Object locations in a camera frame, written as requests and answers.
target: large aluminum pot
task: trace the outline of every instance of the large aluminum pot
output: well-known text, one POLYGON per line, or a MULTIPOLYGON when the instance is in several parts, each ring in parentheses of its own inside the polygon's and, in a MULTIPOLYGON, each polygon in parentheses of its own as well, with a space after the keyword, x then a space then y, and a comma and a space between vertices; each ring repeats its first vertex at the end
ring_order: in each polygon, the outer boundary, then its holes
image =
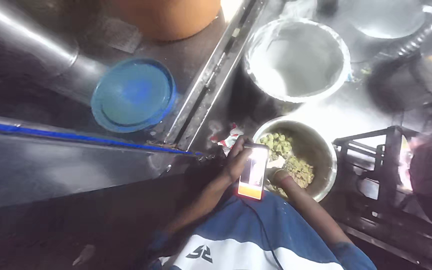
POLYGON ((351 72, 350 52, 326 25, 298 18, 271 21, 249 39, 244 68, 266 94, 293 103, 325 98, 351 72))
POLYGON ((284 130, 293 138, 292 148, 294 154, 313 166, 314 178, 306 191, 315 201, 321 201, 333 187, 336 171, 338 170, 333 145, 321 137, 313 128, 292 120, 288 116, 268 121, 256 131, 252 139, 256 142, 269 133, 279 130, 284 130))

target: dark floor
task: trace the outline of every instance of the dark floor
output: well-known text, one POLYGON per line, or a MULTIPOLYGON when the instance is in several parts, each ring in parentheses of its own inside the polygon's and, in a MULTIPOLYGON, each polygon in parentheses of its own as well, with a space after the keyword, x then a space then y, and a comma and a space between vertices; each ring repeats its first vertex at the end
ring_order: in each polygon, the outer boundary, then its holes
POLYGON ((423 267, 387 252, 386 250, 377 247, 374 244, 361 240, 352 235, 349 235, 349 238, 371 259, 377 269, 424 270, 423 267))

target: chopped vegetables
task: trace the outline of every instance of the chopped vegetables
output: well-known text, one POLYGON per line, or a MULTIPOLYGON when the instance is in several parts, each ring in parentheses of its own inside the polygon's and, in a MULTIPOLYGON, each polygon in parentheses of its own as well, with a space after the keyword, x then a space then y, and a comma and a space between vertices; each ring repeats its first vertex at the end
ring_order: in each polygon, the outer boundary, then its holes
MULTIPOLYGON (((294 181, 296 181, 300 187, 308 187, 308 185, 313 181, 313 167, 305 160, 297 158, 292 153, 292 137, 281 132, 275 132, 259 139, 258 143, 269 147, 270 161, 277 160, 279 156, 286 159, 283 169, 293 177, 294 181)), ((273 186, 273 190, 286 195, 284 191, 277 186, 273 186)))

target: blue plastic lid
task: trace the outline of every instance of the blue plastic lid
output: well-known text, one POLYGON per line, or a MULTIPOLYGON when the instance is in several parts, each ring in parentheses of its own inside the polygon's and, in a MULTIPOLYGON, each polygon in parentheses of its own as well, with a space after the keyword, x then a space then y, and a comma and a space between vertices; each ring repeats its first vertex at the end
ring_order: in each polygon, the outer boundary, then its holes
POLYGON ((91 110, 105 129, 128 133, 159 123, 171 110, 176 86, 169 70, 154 59, 118 63, 99 81, 91 110))

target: smartphone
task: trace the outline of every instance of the smartphone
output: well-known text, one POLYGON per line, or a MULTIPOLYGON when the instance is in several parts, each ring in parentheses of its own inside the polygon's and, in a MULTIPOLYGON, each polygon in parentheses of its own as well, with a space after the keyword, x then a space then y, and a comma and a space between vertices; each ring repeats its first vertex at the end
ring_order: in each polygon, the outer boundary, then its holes
POLYGON ((269 147, 263 144, 245 143, 244 148, 252 148, 243 173, 239 177, 237 193, 261 200, 266 165, 269 158, 269 147))

